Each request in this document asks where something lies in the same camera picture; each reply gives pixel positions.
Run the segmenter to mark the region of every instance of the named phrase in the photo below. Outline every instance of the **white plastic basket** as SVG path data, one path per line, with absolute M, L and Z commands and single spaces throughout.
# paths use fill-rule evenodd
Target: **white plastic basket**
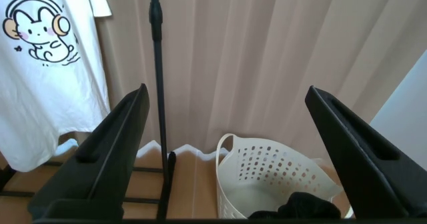
M 223 142 L 233 137 L 233 148 L 219 163 Z M 342 191 L 306 156 L 281 143 L 226 134 L 216 151 L 218 215 L 249 217 L 255 211 L 277 211 L 295 191 L 331 201 Z

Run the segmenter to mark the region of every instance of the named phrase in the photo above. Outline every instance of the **cartoon headphones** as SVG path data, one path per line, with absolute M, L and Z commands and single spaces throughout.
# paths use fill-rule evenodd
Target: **cartoon headphones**
M 59 36 L 65 36 L 70 30 L 70 24 L 67 18 L 62 17 L 62 10 L 52 0 L 13 0 L 6 8 L 6 19 L 3 21 L 3 30 L 6 35 L 12 39 L 18 40 L 20 36 L 17 32 L 17 22 L 14 20 L 14 13 L 20 4 L 27 1 L 40 1 L 54 14 L 52 21 L 52 30 Z

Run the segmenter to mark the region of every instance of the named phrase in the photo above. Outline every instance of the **pink cheek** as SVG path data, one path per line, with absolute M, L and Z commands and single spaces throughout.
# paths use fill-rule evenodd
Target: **pink cheek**
M 47 34 L 49 34 L 49 35 L 55 35 L 55 32 L 53 32 L 52 27 L 49 27 L 49 28 L 47 29 Z
M 22 39 L 27 40 L 28 39 L 28 34 L 20 32 L 20 36 Z

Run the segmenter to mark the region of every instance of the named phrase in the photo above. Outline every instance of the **brown floor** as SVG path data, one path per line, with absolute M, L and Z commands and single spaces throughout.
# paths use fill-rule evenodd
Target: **brown floor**
M 63 161 L 70 154 L 54 161 Z M 160 152 L 152 149 L 135 162 L 137 167 L 161 167 Z M 5 191 L 37 191 L 56 172 L 57 167 L 38 167 L 29 173 L 16 173 L 8 182 Z M 325 169 L 335 181 L 339 181 L 332 169 Z M 160 173 L 133 172 L 127 197 L 159 198 L 163 177 Z M 31 216 L 26 210 L 28 198 L 0 197 L 0 217 L 2 223 L 30 223 Z M 334 199 L 342 213 L 348 208 L 345 194 Z M 157 205 L 124 203 L 124 218 L 153 219 Z M 192 152 L 177 155 L 171 197 L 169 200 L 168 219 L 211 219 L 217 218 L 215 160 L 202 161 Z

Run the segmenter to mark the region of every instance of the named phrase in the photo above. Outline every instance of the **beige curtain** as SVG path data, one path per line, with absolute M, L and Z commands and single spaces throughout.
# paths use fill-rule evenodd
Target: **beige curtain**
M 169 150 L 224 133 L 328 158 L 310 85 L 370 121 L 427 48 L 427 0 L 160 0 Z M 149 0 L 108 0 L 97 20 L 114 106 L 145 83 L 142 143 L 159 141 Z

